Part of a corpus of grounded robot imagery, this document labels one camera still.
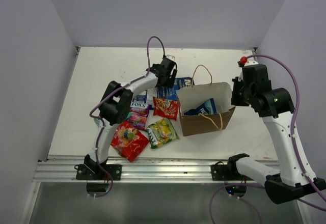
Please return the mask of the yellow green Fox's candy bag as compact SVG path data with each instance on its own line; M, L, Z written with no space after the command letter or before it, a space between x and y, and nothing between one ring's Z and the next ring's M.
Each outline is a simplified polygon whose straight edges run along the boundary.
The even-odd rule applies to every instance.
M167 118L160 119L150 124L146 131L149 136L151 149L157 149L171 141L179 139L173 124Z

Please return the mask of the blue spicy chilli chips bag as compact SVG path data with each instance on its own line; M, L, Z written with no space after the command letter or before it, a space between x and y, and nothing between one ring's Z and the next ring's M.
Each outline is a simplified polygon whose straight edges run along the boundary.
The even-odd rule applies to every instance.
M148 90L145 90L135 97L133 97L132 101L136 103L147 103L147 97L148 97Z

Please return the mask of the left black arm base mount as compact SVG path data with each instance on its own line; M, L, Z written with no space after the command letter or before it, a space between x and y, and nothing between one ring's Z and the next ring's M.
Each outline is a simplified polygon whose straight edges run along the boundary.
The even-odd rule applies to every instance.
M84 164L75 165L74 168L77 170L76 180L107 180L108 176L106 172L110 174L113 181L119 181L121 179L122 165L120 164L103 164L101 168L95 165L94 170L89 169Z

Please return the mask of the red fruit candy bag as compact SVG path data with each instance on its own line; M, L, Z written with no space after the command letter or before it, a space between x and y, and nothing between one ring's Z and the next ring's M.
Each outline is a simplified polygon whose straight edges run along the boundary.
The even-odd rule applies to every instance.
M111 146L129 162L133 162L148 145L149 140L128 121L118 126Z

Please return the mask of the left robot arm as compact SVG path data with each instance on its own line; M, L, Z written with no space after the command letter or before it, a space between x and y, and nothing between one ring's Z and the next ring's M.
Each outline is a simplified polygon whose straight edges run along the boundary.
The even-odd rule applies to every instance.
M90 112L90 117L99 121L94 146L82 165L91 180L112 179L106 166L109 147L116 129L129 114L133 98L154 87L172 87L176 74L177 63L163 56L161 63L153 64L142 76L128 82L111 81L108 84L101 101Z

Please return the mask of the aluminium rail frame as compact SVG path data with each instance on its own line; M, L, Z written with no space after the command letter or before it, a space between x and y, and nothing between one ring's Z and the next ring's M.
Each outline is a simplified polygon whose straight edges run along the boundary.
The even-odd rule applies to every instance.
M175 57L179 76L194 76L197 84L231 82L240 73L237 61L250 49L166 48ZM129 81L146 69L146 59L158 63L161 48L81 47L45 162L37 164L36 182L74 182L75 166L92 149L98 132L89 117L107 84ZM210 167L230 156L247 153L269 167L279 163L268 130L249 107L238 107L223 131L180 136L160 149L146 147L134 162L114 149L108 162L122 165L122 182L210 182Z

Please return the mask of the teal red candy bag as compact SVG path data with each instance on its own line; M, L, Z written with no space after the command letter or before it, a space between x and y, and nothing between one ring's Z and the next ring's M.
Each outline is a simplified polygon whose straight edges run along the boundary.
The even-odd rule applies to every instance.
M100 128L102 125L102 122L98 118L94 118L93 120L94 120L96 126Z

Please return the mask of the red snack sticks bag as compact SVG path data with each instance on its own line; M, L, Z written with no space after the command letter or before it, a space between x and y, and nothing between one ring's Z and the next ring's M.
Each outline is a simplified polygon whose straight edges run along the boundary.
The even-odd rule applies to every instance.
M178 115L178 103L175 100L165 98L153 98L154 116L176 120Z

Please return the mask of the blue Kettle chips bag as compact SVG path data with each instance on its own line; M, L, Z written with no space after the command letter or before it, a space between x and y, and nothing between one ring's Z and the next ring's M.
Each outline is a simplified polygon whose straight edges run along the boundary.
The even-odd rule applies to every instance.
M174 84L171 88L158 87L157 88L157 96L159 98L164 98L164 99L169 99L169 100L177 100L176 91L180 90L181 88L191 86L191 83L192 83L191 77L175 78Z

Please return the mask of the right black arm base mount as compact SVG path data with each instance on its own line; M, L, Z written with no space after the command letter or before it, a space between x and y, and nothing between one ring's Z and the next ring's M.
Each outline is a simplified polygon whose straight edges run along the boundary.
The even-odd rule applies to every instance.
M212 181L233 181L238 180L239 176L231 173L227 163L218 161L210 166Z

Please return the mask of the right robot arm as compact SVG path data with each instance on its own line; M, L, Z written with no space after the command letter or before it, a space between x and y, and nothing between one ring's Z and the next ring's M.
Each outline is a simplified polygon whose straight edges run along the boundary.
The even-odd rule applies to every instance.
M291 125L294 106L284 88L272 89L267 67L257 62L240 64L242 73L233 79L231 103L251 106L268 129L279 160L279 170L242 153L229 158L231 179L247 176L262 185L268 197L281 204L325 190L325 180L316 177L303 151L296 128Z

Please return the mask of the Burts sea salt chips bag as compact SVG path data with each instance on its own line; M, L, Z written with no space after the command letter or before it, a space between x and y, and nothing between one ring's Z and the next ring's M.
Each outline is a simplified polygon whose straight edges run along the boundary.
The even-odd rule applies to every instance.
M214 115L217 114L217 109L215 105L215 101L213 98L206 100L201 105L197 106L196 108L190 109L184 113L186 116L196 116L199 114L203 115Z

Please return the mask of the brown paper bag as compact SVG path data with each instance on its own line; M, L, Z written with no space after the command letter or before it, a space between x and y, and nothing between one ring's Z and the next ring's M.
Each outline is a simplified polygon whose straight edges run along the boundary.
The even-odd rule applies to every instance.
M235 106L231 104L232 90L227 82L191 84L177 90L178 112L183 136L221 131L226 129Z

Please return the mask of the purple Fox's berries candy bag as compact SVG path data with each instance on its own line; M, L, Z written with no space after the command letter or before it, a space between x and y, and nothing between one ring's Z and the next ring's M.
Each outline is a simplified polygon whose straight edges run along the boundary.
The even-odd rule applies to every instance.
M145 130L149 116L150 105L140 102L132 102L127 121L136 129Z

